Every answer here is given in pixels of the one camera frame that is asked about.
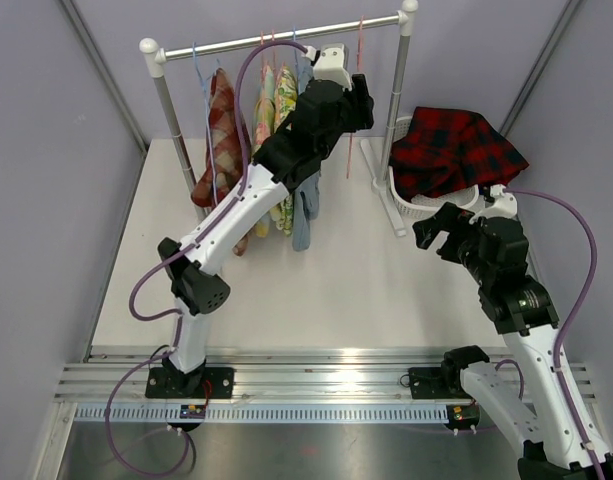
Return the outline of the red black plaid skirt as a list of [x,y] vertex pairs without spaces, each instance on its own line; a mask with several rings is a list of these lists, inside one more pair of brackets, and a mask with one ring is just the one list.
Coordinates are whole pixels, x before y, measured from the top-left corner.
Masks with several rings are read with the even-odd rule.
[[506,185],[529,167],[482,114],[422,106],[414,110],[404,137],[393,143],[389,165],[404,200]]

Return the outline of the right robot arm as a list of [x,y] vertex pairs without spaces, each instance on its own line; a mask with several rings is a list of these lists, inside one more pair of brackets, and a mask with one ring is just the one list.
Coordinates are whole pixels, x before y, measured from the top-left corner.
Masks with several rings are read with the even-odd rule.
[[557,338],[563,329],[543,285],[527,272],[529,242],[514,218],[480,217],[452,203],[413,225],[416,245],[463,266],[478,285],[480,306],[502,336],[532,401],[526,406],[477,346],[445,354],[442,389],[467,394],[494,422],[517,457],[523,479],[613,479],[613,452],[574,385]]

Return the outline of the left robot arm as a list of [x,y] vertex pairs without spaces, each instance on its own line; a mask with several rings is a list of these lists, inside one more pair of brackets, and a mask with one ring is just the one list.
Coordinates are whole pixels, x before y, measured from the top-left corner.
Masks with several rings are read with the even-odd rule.
[[319,172],[342,135],[372,128],[373,107],[362,74],[352,75],[350,88],[311,79],[294,110],[253,155],[240,185],[181,241],[160,242],[179,311],[172,352],[156,370],[160,397],[207,391],[210,316],[231,292],[218,274],[224,260],[265,213]]

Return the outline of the white plastic perforated basket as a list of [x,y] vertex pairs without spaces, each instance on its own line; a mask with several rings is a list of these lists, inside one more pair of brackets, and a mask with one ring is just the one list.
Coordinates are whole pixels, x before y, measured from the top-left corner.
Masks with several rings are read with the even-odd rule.
[[472,198],[478,187],[469,159],[469,135],[477,115],[464,110],[418,107],[401,138],[393,142],[389,167],[394,193],[409,204]]

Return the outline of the yellow green floral garment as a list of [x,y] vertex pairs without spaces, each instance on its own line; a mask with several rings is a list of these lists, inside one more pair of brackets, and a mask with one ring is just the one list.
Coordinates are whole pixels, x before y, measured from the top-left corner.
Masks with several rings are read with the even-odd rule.
[[[275,85],[274,132],[279,130],[288,114],[294,110],[296,101],[297,79],[292,70],[288,66],[283,65],[279,70]],[[290,194],[271,210],[271,218],[275,222],[276,228],[286,236],[291,236],[293,231],[293,203],[293,195]]]

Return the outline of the pastel tie-dye garment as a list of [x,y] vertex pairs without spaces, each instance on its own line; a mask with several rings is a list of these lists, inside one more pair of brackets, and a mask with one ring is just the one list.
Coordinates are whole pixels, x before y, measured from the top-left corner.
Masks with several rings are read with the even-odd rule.
[[[261,70],[260,94],[254,110],[254,143],[252,152],[256,153],[263,142],[274,133],[275,126],[275,76],[271,66],[266,63]],[[270,224],[278,218],[277,206],[273,206],[255,224],[254,233],[258,238],[265,238],[270,231]]]

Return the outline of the light blue denim garment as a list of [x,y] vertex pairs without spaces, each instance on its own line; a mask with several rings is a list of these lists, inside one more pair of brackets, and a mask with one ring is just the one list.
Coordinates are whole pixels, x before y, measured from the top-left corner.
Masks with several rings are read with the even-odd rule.
[[320,178],[321,172],[318,171],[294,192],[292,248],[296,252],[307,250],[311,244],[311,223],[320,211]]

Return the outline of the red beige checked garment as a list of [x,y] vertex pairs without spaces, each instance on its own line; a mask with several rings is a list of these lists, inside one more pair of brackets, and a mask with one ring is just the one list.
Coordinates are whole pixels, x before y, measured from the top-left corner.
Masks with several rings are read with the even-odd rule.
[[[243,174],[243,155],[235,121],[235,89],[222,67],[210,81],[210,126],[217,169],[218,204],[237,187]],[[213,209],[211,170],[206,147],[205,172],[191,194],[196,206]]]

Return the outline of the white metal clothes rack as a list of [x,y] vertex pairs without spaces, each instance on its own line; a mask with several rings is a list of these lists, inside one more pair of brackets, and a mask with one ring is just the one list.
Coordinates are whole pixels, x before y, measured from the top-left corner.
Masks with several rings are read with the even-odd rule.
[[367,168],[372,175],[371,188],[380,198],[384,212],[390,221],[394,234],[397,237],[405,236],[407,234],[407,228],[405,227],[401,215],[396,208],[396,204],[394,203],[392,195],[390,194],[390,187],[388,186],[388,161],[391,147],[395,140],[397,118],[404,83],[409,45],[413,32],[414,16],[417,9],[418,3],[416,1],[404,1],[397,13],[390,16],[318,26],[302,30],[270,33],[267,35],[258,35],[256,37],[200,45],[197,47],[187,47],[183,49],[166,50],[160,47],[159,44],[152,38],[142,39],[139,43],[139,50],[144,56],[150,77],[154,81],[157,95],[166,117],[167,125],[173,139],[173,145],[181,165],[181,171],[187,188],[189,190],[193,190],[197,180],[190,162],[190,157],[166,82],[165,65],[167,63],[175,60],[192,58],[194,56],[213,55],[230,51],[244,50],[257,46],[267,46],[272,42],[277,43],[281,40],[314,38],[344,32],[359,30],[364,31],[370,28],[396,25],[399,28],[399,40],[386,128],[382,141],[382,149],[376,150],[369,140],[361,141],[360,147],[364,155]]

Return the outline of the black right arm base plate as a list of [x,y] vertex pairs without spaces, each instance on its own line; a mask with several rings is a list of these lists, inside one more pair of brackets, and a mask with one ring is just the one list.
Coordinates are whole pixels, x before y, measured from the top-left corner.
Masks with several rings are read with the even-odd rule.
[[439,367],[411,367],[400,376],[398,383],[414,400],[467,399],[463,391],[451,390]]

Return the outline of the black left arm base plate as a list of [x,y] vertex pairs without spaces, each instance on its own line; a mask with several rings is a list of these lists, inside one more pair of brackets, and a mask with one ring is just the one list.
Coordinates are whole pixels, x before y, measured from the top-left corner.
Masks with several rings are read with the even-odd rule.
[[148,399],[231,399],[234,369],[230,367],[200,367],[183,374],[165,367],[149,370],[145,388]]

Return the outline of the aluminium mounting rail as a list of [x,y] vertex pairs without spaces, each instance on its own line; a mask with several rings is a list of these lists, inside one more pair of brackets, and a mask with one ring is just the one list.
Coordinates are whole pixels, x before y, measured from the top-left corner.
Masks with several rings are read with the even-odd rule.
[[[95,402],[121,385],[121,401],[144,397],[149,346],[95,346],[83,361],[67,364],[56,387],[62,401]],[[404,403],[410,395],[403,376],[411,367],[436,366],[442,347],[311,348],[263,350],[211,347],[207,362],[234,371],[235,403]]]

